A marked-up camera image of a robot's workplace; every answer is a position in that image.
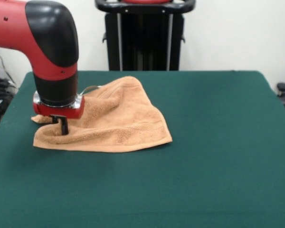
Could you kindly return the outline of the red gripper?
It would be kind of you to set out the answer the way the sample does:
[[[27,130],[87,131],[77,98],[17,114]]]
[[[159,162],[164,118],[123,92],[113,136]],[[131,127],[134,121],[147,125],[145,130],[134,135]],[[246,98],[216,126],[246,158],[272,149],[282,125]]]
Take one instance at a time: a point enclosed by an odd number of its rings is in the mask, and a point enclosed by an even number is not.
[[[37,91],[33,95],[33,109],[36,114],[42,116],[62,116],[61,132],[62,135],[68,135],[68,119],[80,119],[84,112],[85,98],[83,95],[77,95],[75,101],[64,107],[51,107],[41,102]]]

